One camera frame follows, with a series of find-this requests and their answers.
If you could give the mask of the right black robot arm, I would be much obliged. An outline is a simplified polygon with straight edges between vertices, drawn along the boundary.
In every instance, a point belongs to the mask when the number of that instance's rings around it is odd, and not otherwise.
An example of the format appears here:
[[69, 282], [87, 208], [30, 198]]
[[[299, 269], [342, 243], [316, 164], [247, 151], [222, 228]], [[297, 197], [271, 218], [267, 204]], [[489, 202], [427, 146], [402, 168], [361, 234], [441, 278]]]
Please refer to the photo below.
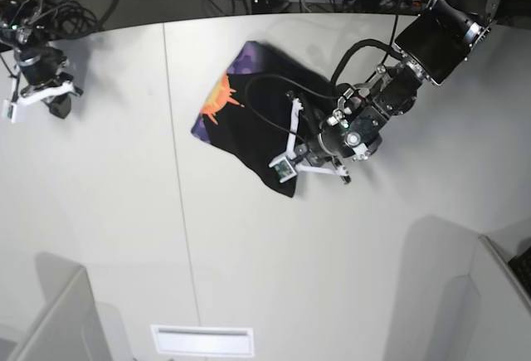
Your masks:
[[65, 71], [69, 60], [54, 47], [46, 30], [51, 15], [70, 0], [8, 0], [1, 3], [1, 43], [12, 50], [8, 69], [12, 88], [2, 104], [1, 116], [13, 123], [25, 119], [27, 108], [43, 103], [53, 116], [64, 119], [71, 99], [84, 91]]

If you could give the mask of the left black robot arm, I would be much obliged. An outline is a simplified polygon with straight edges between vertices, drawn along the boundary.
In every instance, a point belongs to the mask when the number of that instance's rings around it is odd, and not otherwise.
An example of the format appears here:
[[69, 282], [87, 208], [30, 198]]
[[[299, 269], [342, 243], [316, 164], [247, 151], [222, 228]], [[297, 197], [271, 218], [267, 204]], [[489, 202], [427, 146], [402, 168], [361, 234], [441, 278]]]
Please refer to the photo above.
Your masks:
[[425, 82], [441, 85], [485, 39], [500, 0], [429, 0], [419, 17], [390, 47], [394, 66], [379, 64], [371, 79], [335, 85], [330, 106], [299, 93], [292, 99], [284, 153], [271, 160], [281, 183], [299, 173], [341, 177], [349, 183], [345, 159], [363, 161], [380, 146], [389, 120], [408, 112]]

